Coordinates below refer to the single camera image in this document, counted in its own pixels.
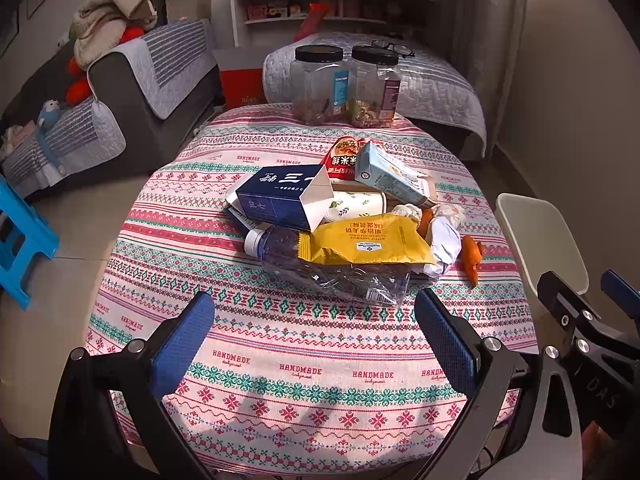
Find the round table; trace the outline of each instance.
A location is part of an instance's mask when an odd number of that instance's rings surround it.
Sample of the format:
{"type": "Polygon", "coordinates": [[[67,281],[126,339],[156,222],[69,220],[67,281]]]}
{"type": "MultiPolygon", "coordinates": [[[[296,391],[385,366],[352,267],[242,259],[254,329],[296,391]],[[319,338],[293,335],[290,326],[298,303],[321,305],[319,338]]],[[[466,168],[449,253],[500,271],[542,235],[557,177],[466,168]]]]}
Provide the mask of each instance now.
{"type": "MultiPolygon", "coordinates": [[[[157,171],[133,205],[90,319],[91,354],[119,351],[180,313],[199,290],[215,323],[177,391],[163,399],[211,468],[246,474],[332,474],[431,454],[465,397],[454,391],[415,322],[413,277],[402,306],[370,306],[308,291],[260,268],[223,211],[225,191],[262,166],[313,164],[340,136],[370,137],[436,180],[441,202],[463,205],[460,227],[484,245],[471,288],[457,262],[433,288],[481,336],[536,349],[522,282],[482,192],[428,134],[396,116],[388,130],[304,126],[288,105],[231,110],[157,171]]],[[[516,399],[511,392],[500,417],[516,399]]],[[[122,395],[114,405],[139,442],[122,395]]]]}

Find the bottle cap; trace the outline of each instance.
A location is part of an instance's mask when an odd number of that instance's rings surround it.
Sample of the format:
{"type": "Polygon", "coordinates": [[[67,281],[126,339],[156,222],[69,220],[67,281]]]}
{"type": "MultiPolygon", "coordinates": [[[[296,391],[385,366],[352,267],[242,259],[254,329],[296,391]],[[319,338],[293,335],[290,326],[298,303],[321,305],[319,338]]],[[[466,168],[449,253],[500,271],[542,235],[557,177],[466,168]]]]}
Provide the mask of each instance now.
{"type": "Polygon", "coordinates": [[[376,46],[356,45],[351,49],[351,57],[376,65],[396,66],[398,64],[398,53],[376,46]]]}
{"type": "Polygon", "coordinates": [[[258,258],[258,243],[265,232],[264,229],[260,228],[251,229],[244,239],[244,252],[249,256],[258,258]]]}
{"type": "Polygon", "coordinates": [[[339,46],[303,45],[296,49],[296,60],[309,63],[328,63],[342,61],[343,52],[339,46]]]}

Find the white chair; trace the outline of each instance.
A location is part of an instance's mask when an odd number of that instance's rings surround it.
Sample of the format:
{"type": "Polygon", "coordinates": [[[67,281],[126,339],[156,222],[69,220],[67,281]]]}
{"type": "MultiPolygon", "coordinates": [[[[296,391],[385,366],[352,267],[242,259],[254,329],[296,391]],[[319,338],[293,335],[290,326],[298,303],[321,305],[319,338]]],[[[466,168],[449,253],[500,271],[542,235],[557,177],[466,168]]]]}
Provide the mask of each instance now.
{"type": "Polygon", "coordinates": [[[550,202],[510,193],[498,196],[495,217],[520,270],[538,345],[561,345],[564,332],[538,300],[537,286],[553,270],[578,294],[587,292],[589,276],[568,225],[550,202]]]}

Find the eyeglasses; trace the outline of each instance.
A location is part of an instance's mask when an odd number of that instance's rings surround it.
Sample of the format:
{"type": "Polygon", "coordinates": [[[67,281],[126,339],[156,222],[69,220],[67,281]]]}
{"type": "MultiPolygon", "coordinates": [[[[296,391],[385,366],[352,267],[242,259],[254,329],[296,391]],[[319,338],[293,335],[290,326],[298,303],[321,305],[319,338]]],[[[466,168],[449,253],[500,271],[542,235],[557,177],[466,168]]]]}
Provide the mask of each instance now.
{"type": "Polygon", "coordinates": [[[415,57],[415,52],[411,50],[408,46],[403,44],[391,43],[390,41],[386,41],[386,40],[373,40],[371,42],[371,46],[393,50],[396,54],[402,57],[415,57]]]}

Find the yellow snack bag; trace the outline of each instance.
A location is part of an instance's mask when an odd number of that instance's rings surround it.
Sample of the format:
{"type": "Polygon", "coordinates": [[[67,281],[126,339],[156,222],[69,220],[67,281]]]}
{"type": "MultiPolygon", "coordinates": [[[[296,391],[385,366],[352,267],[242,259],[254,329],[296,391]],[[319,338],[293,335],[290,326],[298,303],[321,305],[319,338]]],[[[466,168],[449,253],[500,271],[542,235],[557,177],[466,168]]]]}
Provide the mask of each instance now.
{"type": "Polygon", "coordinates": [[[300,233],[298,256],[325,265],[434,264],[431,248],[406,216],[341,220],[300,233]]]}

